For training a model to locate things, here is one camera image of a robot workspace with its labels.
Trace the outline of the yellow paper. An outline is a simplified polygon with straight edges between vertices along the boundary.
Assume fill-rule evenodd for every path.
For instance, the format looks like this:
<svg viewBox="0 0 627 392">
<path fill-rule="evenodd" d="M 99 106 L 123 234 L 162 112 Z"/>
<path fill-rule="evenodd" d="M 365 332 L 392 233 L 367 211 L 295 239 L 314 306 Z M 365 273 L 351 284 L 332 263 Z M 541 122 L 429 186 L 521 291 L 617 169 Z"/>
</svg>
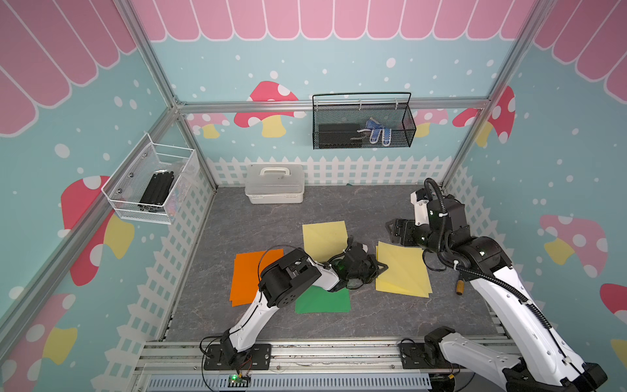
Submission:
<svg viewBox="0 0 627 392">
<path fill-rule="evenodd" d="M 376 279 L 376 290 L 393 294 L 428 298 L 433 292 L 420 248 L 405 248 L 378 243 L 377 261 L 388 266 Z"/>
<path fill-rule="evenodd" d="M 302 225 L 305 252 L 318 263 L 326 263 L 347 246 L 348 233 L 342 221 Z"/>
</svg>

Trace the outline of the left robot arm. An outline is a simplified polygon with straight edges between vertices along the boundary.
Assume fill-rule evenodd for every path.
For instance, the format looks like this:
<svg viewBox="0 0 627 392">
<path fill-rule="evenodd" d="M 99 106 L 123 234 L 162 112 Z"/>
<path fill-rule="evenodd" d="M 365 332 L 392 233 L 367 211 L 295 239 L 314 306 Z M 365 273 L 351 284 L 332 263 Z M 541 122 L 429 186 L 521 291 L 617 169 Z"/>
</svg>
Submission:
<svg viewBox="0 0 627 392">
<path fill-rule="evenodd" d="M 310 287 L 331 293 L 357 290 L 373 283 L 388 269 L 387 264 L 368 252 L 367 245 L 352 237 L 347 239 L 344 250 L 325 262 L 315 261 L 304 248 L 292 248 L 259 272 L 256 296 L 238 323 L 220 336 L 209 336 L 209 342 L 199 343 L 202 369 L 212 369 L 212 361 L 235 372 L 254 368 L 253 351 L 263 328 Z"/>
</svg>

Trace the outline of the small green paper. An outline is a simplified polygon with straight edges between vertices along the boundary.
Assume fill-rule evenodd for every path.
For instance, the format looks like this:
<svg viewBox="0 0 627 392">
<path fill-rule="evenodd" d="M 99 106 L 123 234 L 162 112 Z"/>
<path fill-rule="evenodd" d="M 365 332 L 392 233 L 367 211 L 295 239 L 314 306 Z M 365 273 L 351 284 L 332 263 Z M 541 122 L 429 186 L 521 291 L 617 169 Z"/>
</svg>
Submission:
<svg viewBox="0 0 627 392">
<path fill-rule="evenodd" d="M 351 311 L 349 291 L 328 292 L 321 287 L 309 287 L 297 298 L 295 312 L 298 315 L 319 313 L 348 313 Z"/>
</svg>

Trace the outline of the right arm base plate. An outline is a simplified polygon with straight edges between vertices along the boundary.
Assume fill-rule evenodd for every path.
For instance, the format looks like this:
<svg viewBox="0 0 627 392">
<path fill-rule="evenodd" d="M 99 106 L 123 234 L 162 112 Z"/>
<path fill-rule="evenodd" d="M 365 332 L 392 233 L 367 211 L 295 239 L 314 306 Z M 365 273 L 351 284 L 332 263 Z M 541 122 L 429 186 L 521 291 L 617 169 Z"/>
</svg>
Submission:
<svg viewBox="0 0 627 392">
<path fill-rule="evenodd" d="M 433 343 L 417 343 L 411 339 L 403 339 L 398 343 L 398 349 L 404 369 L 438 367 L 438 352 Z"/>
</svg>

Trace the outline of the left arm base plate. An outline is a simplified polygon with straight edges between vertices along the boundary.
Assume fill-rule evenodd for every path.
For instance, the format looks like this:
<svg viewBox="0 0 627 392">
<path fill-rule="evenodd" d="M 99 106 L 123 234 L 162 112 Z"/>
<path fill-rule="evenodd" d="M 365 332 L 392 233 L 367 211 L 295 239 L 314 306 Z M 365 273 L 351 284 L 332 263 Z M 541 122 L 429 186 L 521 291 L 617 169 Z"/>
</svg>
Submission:
<svg viewBox="0 0 627 392">
<path fill-rule="evenodd" d="M 223 345 L 209 345 L 204 348 L 206 354 L 202 369 L 204 371 L 240 371 L 269 370 L 272 346 L 270 344 L 255 344 L 252 348 L 242 352 L 235 352 L 233 348 Z"/>
</svg>

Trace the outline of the orange paper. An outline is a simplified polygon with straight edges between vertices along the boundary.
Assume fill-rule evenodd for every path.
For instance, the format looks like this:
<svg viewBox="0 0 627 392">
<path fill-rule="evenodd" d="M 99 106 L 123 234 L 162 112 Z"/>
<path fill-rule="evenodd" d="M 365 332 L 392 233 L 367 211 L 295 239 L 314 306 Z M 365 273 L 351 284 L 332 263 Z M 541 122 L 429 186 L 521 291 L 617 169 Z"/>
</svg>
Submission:
<svg viewBox="0 0 627 392">
<path fill-rule="evenodd" d="M 241 253 L 235 257 L 230 291 L 232 307 L 250 305 L 254 301 L 260 282 L 258 269 L 263 270 L 283 255 L 284 250 L 274 249 L 267 253 Z"/>
</svg>

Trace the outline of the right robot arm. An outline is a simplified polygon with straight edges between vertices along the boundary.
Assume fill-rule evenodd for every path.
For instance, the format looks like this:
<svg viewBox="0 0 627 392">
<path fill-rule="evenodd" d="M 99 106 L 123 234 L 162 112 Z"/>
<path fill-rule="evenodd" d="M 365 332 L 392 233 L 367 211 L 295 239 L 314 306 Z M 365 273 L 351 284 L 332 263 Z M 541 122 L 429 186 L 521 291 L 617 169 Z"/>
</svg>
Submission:
<svg viewBox="0 0 627 392">
<path fill-rule="evenodd" d="M 584 361 L 555 331 L 501 245 L 470 233 L 464 204 L 432 178 L 411 194 L 411 203 L 413 219 L 387 223 L 391 240 L 436 256 L 444 270 L 470 283 L 519 349 L 511 358 L 441 327 L 425 338 L 429 359 L 465 367 L 505 391 L 596 391 L 607 382 L 599 364 Z"/>
</svg>

